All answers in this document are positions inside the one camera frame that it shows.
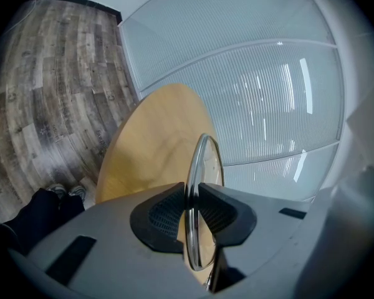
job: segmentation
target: person's leg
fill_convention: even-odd
[[[8,246],[27,254],[58,227],[59,202],[55,192],[40,188],[14,219],[0,225],[0,237],[7,240]]]
[[[83,206],[85,195],[86,190],[82,186],[76,186],[69,191],[60,205],[59,225],[64,225],[85,210]]]

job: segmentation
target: wooden floor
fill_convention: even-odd
[[[12,24],[34,3],[22,5]],[[81,183],[93,201],[111,137],[137,102],[122,52],[115,16],[71,2],[37,0],[4,34],[0,222],[52,183]]]

